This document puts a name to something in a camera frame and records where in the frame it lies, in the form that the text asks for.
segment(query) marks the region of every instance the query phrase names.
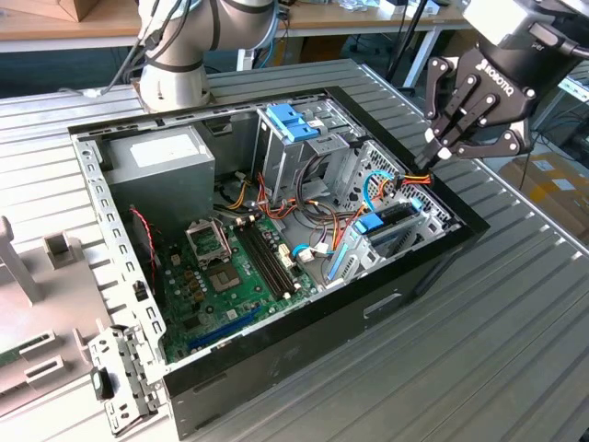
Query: blue pcie slot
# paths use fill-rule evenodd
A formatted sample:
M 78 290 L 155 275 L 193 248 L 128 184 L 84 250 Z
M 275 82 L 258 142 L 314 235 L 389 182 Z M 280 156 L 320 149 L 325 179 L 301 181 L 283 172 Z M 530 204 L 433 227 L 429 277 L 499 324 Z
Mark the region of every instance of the blue pcie slot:
M 216 341 L 224 336 L 237 332 L 239 329 L 253 322 L 253 320 L 256 319 L 256 314 L 260 310 L 261 307 L 254 308 L 246 316 L 239 318 L 238 320 L 234 320 L 233 322 L 229 322 L 228 324 L 225 324 L 223 327 L 215 331 L 206 333 L 204 336 L 201 336 L 200 338 L 193 339 L 188 343 L 189 350 L 204 347 L 208 343 L 212 343 L 213 341 Z

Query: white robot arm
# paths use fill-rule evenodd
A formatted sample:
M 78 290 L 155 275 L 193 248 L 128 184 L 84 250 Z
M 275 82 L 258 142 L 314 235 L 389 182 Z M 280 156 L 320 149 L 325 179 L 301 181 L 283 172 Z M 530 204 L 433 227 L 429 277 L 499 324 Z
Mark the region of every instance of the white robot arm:
M 145 58 L 140 82 L 144 103 L 152 111 L 206 104 L 202 54 L 270 44 L 277 13 L 276 0 L 140 0 L 144 49 L 135 61 Z

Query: aluminum table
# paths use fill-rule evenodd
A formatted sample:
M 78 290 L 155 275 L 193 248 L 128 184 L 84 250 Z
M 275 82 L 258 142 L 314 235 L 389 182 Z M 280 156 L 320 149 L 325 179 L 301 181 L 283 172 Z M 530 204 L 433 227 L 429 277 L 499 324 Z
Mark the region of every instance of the aluminum table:
M 211 76 L 220 101 L 337 85 L 414 152 L 419 110 L 342 60 Z M 66 127 L 143 112 L 129 87 L 0 100 L 0 213 L 18 250 L 81 238 L 115 321 L 129 319 Z M 479 161 L 435 173 L 491 225 L 423 298 L 188 440 L 574 441 L 589 425 L 588 252 Z M 111 440 L 90 378 L 0 419 L 3 440 Z M 176 440 L 167 407 L 122 440 Z

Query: blue cable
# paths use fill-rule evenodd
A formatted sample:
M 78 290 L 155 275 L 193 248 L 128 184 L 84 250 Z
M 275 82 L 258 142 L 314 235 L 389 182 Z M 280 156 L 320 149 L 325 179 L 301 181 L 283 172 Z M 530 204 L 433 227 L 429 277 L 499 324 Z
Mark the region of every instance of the blue cable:
M 274 40 L 270 42 L 270 50 L 268 51 L 268 55 L 266 55 L 266 58 L 263 62 L 261 62 L 261 65 L 258 69 L 261 69 L 266 65 L 266 63 L 268 63 L 268 60 L 270 60 L 270 57 L 272 57 L 272 51 L 274 51 Z
M 385 177 L 388 180 L 394 180 L 393 176 L 385 170 L 374 170 L 374 171 L 370 172 L 368 174 L 368 176 L 366 177 L 366 179 L 364 180 L 364 186 L 362 188 L 362 196 L 363 196 L 364 202 L 366 203 L 368 208 L 373 212 L 375 210 L 375 205 L 372 204 L 372 201 L 370 200 L 370 195 L 368 194 L 368 184 L 370 184 L 370 179 L 372 177 L 374 177 L 374 175 L 382 175 L 383 177 Z
M 296 255 L 298 255 L 304 249 L 308 249 L 309 247 L 311 246 L 309 246 L 308 244 L 299 244 L 293 249 L 293 256 L 296 258 Z

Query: workbench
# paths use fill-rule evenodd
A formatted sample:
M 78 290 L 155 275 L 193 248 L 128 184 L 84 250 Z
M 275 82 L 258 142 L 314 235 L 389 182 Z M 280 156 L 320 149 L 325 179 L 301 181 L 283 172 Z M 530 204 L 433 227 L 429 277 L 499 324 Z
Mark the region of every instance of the workbench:
M 340 86 L 417 153 L 427 127 L 349 60 L 211 76 L 220 102 Z M 79 237 L 115 321 L 129 319 L 66 128 L 143 113 L 130 87 L 0 100 L 0 213 L 18 250 Z M 575 441 L 589 425 L 588 251 L 479 161 L 435 168 L 491 225 L 412 305 L 190 441 Z M 90 378 L 0 420 L 3 440 L 111 440 Z M 160 413 L 123 440 L 176 440 Z
M 377 7 L 348 12 L 335 3 L 296 3 L 291 7 L 288 37 L 399 32 L 401 18 L 401 14 L 392 16 Z M 133 0 L 101 0 L 81 23 L 5 10 L 0 15 L 0 52 L 132 46 L 140 24 Z M 470 29 L 470 25 L 454 6 L 443 8 L 437 16 L 422 17 L 416 30 L 425 36 L 404 87 L 415 86 L 442 31 L 457 29 Z M 281 23 L 276 35 L 281 38 L 284 33 Z M 238 71 L 251 69 L 252 53 L 239 51 Z

